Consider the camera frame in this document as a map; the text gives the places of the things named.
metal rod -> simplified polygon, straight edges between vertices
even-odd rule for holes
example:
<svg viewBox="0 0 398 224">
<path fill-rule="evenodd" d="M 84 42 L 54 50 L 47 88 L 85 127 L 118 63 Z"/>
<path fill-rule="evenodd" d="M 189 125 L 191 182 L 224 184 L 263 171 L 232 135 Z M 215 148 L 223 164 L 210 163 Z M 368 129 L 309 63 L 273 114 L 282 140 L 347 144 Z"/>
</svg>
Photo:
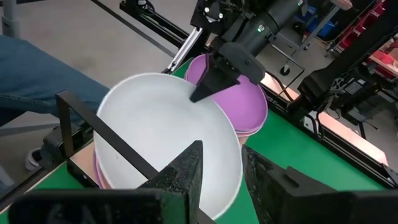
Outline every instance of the metal rod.
<svg viewBox="0 0 398 224">
<path fill-rule="evenodd" d="M 178 66 L 180 66 L 182 60 L 187 56 L 188 52 L 191 50 L 195 42 L 198 40 L 200 34 L 203 32 L 202 28 L 194 28 L 192 33 L 188 36 L 188 39 L 184 42 L 182 47 L 178 50 L 177 54 L 173 58 L 170 65 L 167 67 L 173 72 Z"/>
</svg>

gray floor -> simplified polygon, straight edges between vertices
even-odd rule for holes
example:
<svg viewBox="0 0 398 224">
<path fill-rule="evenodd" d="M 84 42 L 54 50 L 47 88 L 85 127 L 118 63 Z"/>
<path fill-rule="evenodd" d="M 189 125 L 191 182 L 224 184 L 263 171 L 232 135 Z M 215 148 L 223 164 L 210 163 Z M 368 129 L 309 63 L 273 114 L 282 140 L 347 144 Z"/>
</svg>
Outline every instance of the gray floor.
<svg viewBox="0 0 398 224">
<path fill-rule="evenodd" d="M 167 41 L 121 12 L 118 9 L 118 0 L 102 1 L 171 51 L 177 51 Z M 186 31 L 191 31 L 189 20 L 196 0 L 151 0 L 151 2 L 159 13 Z M 168 55 L 90 0 L 46 0 L 18 5 L 17 9 L 21 19 L 23 39 L 27 39 L 38 48 L 106 86 L 113 86 L 133 74 L 159 72 L 170 62 L 171 58 Z M 283 43 L 277 42 L 276 45 L 282 50 L 290 51 Z M 308 51 L 296 55 L 298 63 L 306 68 L 304 76 L 331 62 L 330 58 L 323 56 L 324 53 L 325 50 L 313 42 Z M 266 48 L 258 59 L 268 71 L 274 74 L 279 73 L 285 61 L 270 47 Z M 298 72 L 299 69 L 292 66 L 291 74 L 281 77 L 281 80 L 288 83 Z M 303 77 L 300 77 L 292 88 L 297 87 Z M 369 141 L 380 147 L 387 154 L 391 167 L 398 170 L 397 136 L 391 118 L 392 115 L 386 111 L 370 121 L 379 128 L 378 131 L 367 124 L 365 128 Z M 48 119 L 56 118 L 50 115 L 27 113 L 13 123 Z M 346 121 L 341 122 L 356 129 Z M 42 138 L 47 133 L 48 130 L 43 130 L 0 138 L 0 164 L 14 180 L 22 179 L 27 175 L 24 169 L 25 155 L 29 150 L 40 146 Z"/>
</svg>

white plate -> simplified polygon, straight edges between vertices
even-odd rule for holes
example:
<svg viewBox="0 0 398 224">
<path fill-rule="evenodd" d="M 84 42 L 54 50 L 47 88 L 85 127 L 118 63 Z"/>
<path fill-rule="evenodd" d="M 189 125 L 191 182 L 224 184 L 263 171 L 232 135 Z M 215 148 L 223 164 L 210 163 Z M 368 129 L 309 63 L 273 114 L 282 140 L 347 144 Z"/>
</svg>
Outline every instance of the white plate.
<svg viewBox="0 0 398 224">
<path fill-rule="evenodd" d="M 194 140 L 202 140 L 200 208 L 216 219 L 238 194 L 241 148 L 231 122 L 212 99 L 189 100 L 194 88 L 171 75 L 134 75 L 111 89 L 97 115 L 157 170 Z M 134 189 L 147 180 L 97 133 L 94 142 L 99 166 L 112 188 Z"/>
</svg>

black metal frame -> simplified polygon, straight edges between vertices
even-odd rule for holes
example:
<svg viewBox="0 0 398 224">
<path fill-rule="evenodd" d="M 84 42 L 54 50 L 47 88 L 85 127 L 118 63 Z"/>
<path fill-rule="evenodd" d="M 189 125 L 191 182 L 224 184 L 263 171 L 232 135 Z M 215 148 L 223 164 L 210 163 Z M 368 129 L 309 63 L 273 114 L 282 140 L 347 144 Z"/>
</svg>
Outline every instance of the black metal frame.
<svg viewBox="0 0 398 224">
<path fill-rule="evenodd" d="M 130 162 L 147 179 L 154 178 L 158 171 L 153 168 L 143 157 L 141 157 L 132 147 L 121 139 L 108 125 L 106 125 L 97 115 L 94 114 L 78 98 L 68 91 L 60 92 L 56 95 L 58 115 L 62 130 L 64 147 L 61 155 L 68 163 L 68 171 L 85 187 L 97 187 L 74 162 L 70 159 L 77 151 L 73 147 L 72 127 L 70 122 L 70 109 L 86 121 L 105 141 L 107 141 L 120 155 Z M 214 221 L 203 211 L 198 212 L 198 223 L 214 224 Z"/>
<path fill-rule="evenodd" d="M 140 31 L 138 28 L 134 27 L 132 24 L 128 23 L 128 21 L 124 20 L 122 17 L 115 16 L 117 15 L 114 13 L 112 10 L 107 8 L 105 5 L 100 3 L 98 0 L 92 0 L 94 3 L 99 5 L 101 8 L 109 12 L 112 16 L 114 16 L 116 19 L 121 21 L 123 24 L 127 25 L 134 31 L 139 31 L 138 33 L 141 35 L 143 33 Z M 128 9 L 124 9 L 126 12 L 133 13 L 132 11 L 129 11 Z M 167 19 L 163 18 L 162 16 L 158 14 L 154 14 L 149 18 L 148 16 L 142 15 L 142 14 L 129 14 L 133 18 L 137 19 L 138 21 L 142 22 L 144 25 L 146 25 L 148 28 L 162 36 L 164 39 L 170 41 L 173 43 L 176 47 L 181 47 L 183 44 L 183 41 L 188 37 L 188 34 L 183 31 L 181 28 L 177 27 L 176 25 L 172 24 L 170 21 Z M 199 54 L 207 53 L 209 52 L 209 48 L 206 47 L 205 41 L 207 40 L 208 34 L 203 34 L 201 37 L 200 41 L 197 42 L 197 44 L 191 49 L 189 54 L 187 55 L 186 59 L 184 61 L 187 61 L 188 59 L 195 57 Z M 153 39 L 147 39 L 150 42 L 155 42 Z M 396 182 L 389 180 L 391 177 L 391 172 L 394 173 L 392 170 L 390 170 L 387 166 L 384 164 L 381 164 L 380 162 L 374 160 L 372 157 L 368 156 L 366 153 L 363 151 L 359 150 L 357 147 L 352 145 L 350 142 L 347 140 L 343 139 L 336 133 L 334 133 L 332 130 L 325 128 L 324 127 L 324 133 L 325 137 L 323 138 L 322 141 L 319 140 L 318 136 L 314 135 L 313 132 L 309 131 L 301 121 L 293 119 L 291 116 L 289 116 L 286 107 L 288 105 L 288 101 L 285 100 L 283 97 L 280 96 L 280 93 L 275 93 L 272 91 L 270 88 L 266 86 L 262 86 L 263 89 L 266 92 L 267 95 L 267 100 L 268 100 L 268 105 L 269 108 L 278 114 L 279 116 L 283 117 L 286 119 L 288 122 L 293 124 L 296 128 L 300 129 L 303 131 L 305 134 L 310 136 L 311 138 L 314 139 L 314 141 L 318 141 L 320 144 L 325 146 L 327 149 L 330 151 L 334 152 L 337 156 L 340 158 L 344 159 L 346 162 L 351 164 L 353 167 L 356 169 L 360 170 L 373 180 L 375 180 L 377 183 L 381 184 L 383 187 L 387 189 L 394 189 L 398 188 Z M 105 125 L 98 117 L 92 116 L 93 113 L 90 112 L 80 101 L 73 98 L 71 95 L 68 93 L 62 93 L 57 97 L 57 101 L 60 102 L 58 104 L 59 110 L 60 110 L 60 122 L 61 122 L 61 127 L 62 127 L 62 132 L 63 132 L 63 140 L 64 140 L 64 152 L 61 152 L 65 156 L 65 160 L 67 162 L 68 166 L 68 171 L 71 173 L 74 178 L 76 178 L 84 187 L 98 187 L 95 181 L 91 180 L 89 177 L 86 176 L 86 174 L 76 165 L 74 162 L 70 159 L 72 155 L 74 155 L 77 151 L 74 151 L 73 149 L 73 144 L 72 144 L 72 133 L 70 129 L 70 118 L 69 118 L 69 107 L 73 108 L 78 114 L 80 114 L 83 119 L 85 119 L 93 128 L 96 130 L 102 130 L 100 132 L 105 132 L 106 134 L 104 136 L 108 136 L 109 134 L 112 136 L 111 139 L 115 141 L 115 139 L 119 139 L 119 136 L 117 136 L 107 125 Z M 121 141 L 116 140 L 115 143 L 115 148 L 122 148 L 123 151 L 129 151 L 131 148 L 126 144 L 122 143 Z M 144 166 L 143 172 L 148 173 L 150 172 L 152 175 L 155 173 L 156 170 L 153 170 L 153 167 L 150 165 L 148 166 L 148 163 L 143 160 L 137 162 L 138 164 L 141 164 L 141 166 Z M 4 194 L 0 195 L 0 211 L 4 208 L 6 208 L 10 203 L 12 203 L 18 196 L 22 195 L 26 190 L 29 190 L 36 182 L 40 181 L 43 177 L 45 177 L 50 171 L 45 170 L 43 168 L 38 168 L 37 170 L 33 171 L 32 175 L 26 179 L 23 180 L 19 183 L 14 184 L 10 189 L 5 192 Z M 204 222 L 201 223 L 211 223 L 208 219 L 206 219 L 206 216 L 200 215 L 202 220 L 205 220 Z"/>
</svg>

stack of plates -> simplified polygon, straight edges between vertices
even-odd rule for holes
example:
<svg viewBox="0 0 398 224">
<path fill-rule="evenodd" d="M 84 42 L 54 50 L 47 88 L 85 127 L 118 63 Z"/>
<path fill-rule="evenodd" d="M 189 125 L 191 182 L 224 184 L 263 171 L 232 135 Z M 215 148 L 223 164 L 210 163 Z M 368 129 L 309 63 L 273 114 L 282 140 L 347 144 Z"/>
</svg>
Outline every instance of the stack of plates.
<svg viewBox="0 0 398 224">
<path fill-rule="evenodd" d="M 231 121 L 211 99 L 189 100 L 195 86 L 148 73 L 123 80 L 105 96 L 97 115 L 156 170 L 196 140 L 203 142 L 200 208 L 212 219 L 234 202 L 243 178 L 241 146 Z M 135 189 L 147 179 L 98 133 L 96 177 L 105 189 Z"/>
<path fill-rule="evenodd" d="M 197 84 L 206 70 L 208 55 L 193 59 L 185 79 Z M 267 118 L 267 100 L 259 85 L 254 85 L 247 77 L 241 75 L 239 85 L 216 93 L 212 98 L 223 109 L 239 137 L 256 134 Z"/>
</svg>

